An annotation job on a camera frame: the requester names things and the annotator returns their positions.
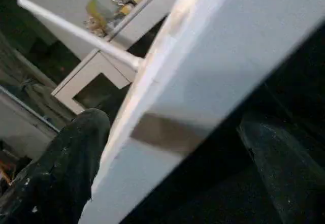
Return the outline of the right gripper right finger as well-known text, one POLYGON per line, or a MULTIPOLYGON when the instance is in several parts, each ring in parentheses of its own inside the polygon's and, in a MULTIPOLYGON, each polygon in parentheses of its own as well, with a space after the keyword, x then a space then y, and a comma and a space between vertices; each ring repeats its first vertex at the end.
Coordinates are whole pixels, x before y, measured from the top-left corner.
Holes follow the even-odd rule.
POLYGON ((244 114, 238 133, 283 223, 324 223, 324 145, 297 125, 244 114))

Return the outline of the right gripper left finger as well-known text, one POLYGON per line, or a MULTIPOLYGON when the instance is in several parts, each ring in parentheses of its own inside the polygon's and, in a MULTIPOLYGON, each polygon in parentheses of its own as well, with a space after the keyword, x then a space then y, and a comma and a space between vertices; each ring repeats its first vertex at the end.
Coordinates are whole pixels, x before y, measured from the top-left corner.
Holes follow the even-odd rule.
POLYGON ((67 124, 1 196, 1 223, 78 223, 110 129, 99 109, 67 124))

